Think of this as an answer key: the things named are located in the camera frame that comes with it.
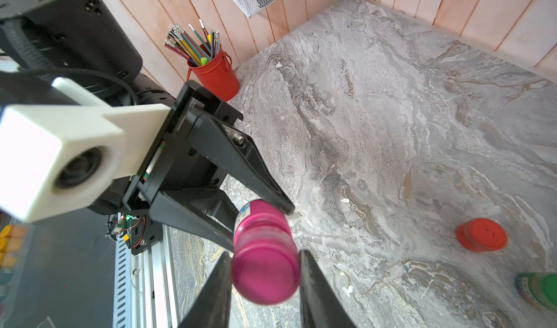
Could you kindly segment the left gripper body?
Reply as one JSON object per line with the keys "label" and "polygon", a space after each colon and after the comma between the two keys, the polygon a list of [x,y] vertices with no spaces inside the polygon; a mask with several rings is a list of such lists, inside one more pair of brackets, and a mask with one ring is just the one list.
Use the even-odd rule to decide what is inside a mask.
{"label": "left gripper body", "polygon": [[123,213],[151,218],[149,209],[160,191],[220,190],[226,172],[201,155],[188,139],[199,112],[232,126],[243,119],[227,102],[188,81],[123,197]]}

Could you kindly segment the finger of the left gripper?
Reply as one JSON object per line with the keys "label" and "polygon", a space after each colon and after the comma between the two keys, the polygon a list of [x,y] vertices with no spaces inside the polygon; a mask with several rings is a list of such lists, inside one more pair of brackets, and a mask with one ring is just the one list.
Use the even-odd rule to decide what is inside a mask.
{"label": "finger of the left gripper", "polygon": [[265,202],[286,215],[294,213],[294,203],[268,170],[249,135],[206,112],[199,112],[188,139],[201,155]]}
{"label": "finger of the left gripper", "polygon": [[156,222],[234,250],[235,205],[222,190],[160,191],[149,215]]}

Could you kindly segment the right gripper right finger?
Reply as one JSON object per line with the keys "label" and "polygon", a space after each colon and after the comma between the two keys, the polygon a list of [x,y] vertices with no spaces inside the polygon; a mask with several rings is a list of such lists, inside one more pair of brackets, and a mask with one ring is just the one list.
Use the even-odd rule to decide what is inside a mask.
{"label": "right gripper right finger", "polygon": [[300,265],[302,327],[354,328],[310,251],[300,251]]}

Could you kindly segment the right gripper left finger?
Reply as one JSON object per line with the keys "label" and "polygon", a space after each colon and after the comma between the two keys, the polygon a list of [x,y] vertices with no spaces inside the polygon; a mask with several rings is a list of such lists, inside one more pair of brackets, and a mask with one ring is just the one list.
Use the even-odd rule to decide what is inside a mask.
{"label": "right gripper left finger", "polygon": [[232,299],[232,257],[223,252],[188,314],[178,325],[227,328]]}

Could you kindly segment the magenta paint jar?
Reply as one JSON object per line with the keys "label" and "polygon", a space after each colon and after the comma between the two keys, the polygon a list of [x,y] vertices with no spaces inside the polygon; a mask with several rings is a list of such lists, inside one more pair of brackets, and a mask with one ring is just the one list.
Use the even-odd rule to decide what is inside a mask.
{"label": "magenta paint jar", "polygon": [[233,244],[239,242],[240,236],[250,229],[261,229],[273,227],[287,233],[290,237],[292,232],[286,216],[265,200],[257,199],[245,204],[239,211],[234,224]]}

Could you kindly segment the red paint jar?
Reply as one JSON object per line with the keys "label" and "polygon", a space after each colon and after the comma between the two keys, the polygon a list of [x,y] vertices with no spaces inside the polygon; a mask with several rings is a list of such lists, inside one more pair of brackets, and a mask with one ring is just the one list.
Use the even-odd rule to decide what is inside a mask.
{"label": "red paint jar", "polygon": [[501,225],[491,219],[478,218],[460,225],[456,230],[458,242],[473,253],[503,250],[509,237]]}

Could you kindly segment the green paint jar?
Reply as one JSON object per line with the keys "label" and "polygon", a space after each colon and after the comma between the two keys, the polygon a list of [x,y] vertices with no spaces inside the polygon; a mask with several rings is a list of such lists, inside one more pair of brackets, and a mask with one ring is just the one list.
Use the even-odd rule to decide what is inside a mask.
{"label": "green paint jar", "polygon": [[515,278],[520,295],[531,305],[556,312],[556,273],[523,272]]}

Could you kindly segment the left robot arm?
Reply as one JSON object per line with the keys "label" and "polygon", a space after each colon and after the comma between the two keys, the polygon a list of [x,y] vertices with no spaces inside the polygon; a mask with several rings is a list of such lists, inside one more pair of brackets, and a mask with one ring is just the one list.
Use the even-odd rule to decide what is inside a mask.
{"label": "left robot arm", "polygon": [[232,176],[290,215],[294,204],[252,138],[234,124],[239,91],[217,32],[175,26],[167,45],[197,80],[177,96],[142,74],[142,58],[103,0],[1,0],[1,210],[36,222],[87,208],[136,216],[135,253],[162,225],[233,247]]}

